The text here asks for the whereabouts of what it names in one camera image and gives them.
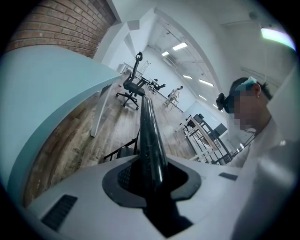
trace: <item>ladder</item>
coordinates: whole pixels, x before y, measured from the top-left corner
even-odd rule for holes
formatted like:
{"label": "ladder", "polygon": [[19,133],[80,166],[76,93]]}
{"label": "ladder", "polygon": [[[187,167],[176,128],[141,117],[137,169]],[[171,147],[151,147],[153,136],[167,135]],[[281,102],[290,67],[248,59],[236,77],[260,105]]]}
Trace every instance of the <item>ladder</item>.
{"label": "ladder", "polygon": [[148,67],[150,64],[151,64],[151,63],[148,62],[148,60],[147,60],[147,61],[144,63],[144,65],[142,66],[140,72],[141,72],[142,74],[144,74],[144,72],[146,71],[147,67]]}

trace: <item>man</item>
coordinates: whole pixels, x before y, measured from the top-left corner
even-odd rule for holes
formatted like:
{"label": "man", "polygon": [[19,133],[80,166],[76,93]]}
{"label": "man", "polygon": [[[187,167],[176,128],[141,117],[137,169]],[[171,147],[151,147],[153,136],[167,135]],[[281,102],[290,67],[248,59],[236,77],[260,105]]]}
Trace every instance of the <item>man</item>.
{"label": "man", "polygon": [[168,99],[164,102],[164,105],[168,106],[173,100],[177,99],[179,97],[181,89],[183,89],[183,86],[173,89],[172,92],[168,95]]}

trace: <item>ear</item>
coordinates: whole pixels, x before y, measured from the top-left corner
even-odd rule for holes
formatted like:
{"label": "ear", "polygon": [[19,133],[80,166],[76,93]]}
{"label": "ear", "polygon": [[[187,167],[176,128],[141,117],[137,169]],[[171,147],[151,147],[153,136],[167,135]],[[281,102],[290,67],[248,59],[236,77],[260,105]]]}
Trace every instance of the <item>ear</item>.
{"label": "ear", "polygon": [[259,98],[262,92],[261,86],[257,83],[253,84],[252,91],[254,91],[254,95]]}

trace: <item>office chair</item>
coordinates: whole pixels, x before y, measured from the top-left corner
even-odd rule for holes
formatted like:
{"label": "office chair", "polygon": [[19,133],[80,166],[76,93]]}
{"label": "office chair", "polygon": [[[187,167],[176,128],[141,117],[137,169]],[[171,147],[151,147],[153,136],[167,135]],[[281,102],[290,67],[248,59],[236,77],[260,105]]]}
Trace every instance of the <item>office chair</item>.
{"label": "office chair", "polygon": [[156,91],[159,91],[161,88],[164,88],[164,87],[165,87],[165,84],[162,84],[162,85],[157,86],[157,87],[156,87],[156,86],[153,86],[152,88],[149,89],[149,91],[152,91],[152,93],[156,95],[155,90],[156,90]]}
{"label": "office chair", "polygon": [[138,84],[135,84],[132,82],[135,78],[137,66],[139,65],[139,62],[142,61],[142,59],[143,59],[143,54],[141,52],[139,52],[135,57],[135,66],[133,68],[132,73],[129,75],[129,77],[123,83],[124,89],[128,90],[130,94],[128,94],[126,92],[125,92],[125,94],[119,93],[119,92],[116,94],[116,96],[121,95],[121,96],[124,96],[127,98],[127,100],[123,104],[123,107],[126,106],[127,101],[131,100],[136,105],[136,110],[138,110],[139,105],[136,103],[137,99],[135,97],[136,97],[136,95],[139,95],[141,97],[145,96],[145,90],[142,88],[142,86],[145,84],[145,82],[143,80],[139,81]]}

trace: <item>headset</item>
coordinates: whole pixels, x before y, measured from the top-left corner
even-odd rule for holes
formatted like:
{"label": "headset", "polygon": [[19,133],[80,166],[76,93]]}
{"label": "headset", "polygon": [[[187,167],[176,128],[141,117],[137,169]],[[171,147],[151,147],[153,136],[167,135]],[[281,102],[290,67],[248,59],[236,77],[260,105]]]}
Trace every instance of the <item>headset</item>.
{"label": "headset", "polygon": [[234,90],[229,92],[228,97],[225,97],[224,93],[220,93],[216,99],[218,110],[221,111],[224,109],[227,113],[234,113],[234,100],[240,96],[240,91],[251,90],[255,83],[257,83],[257,80],[249,77],[245,82],[239,84]]}

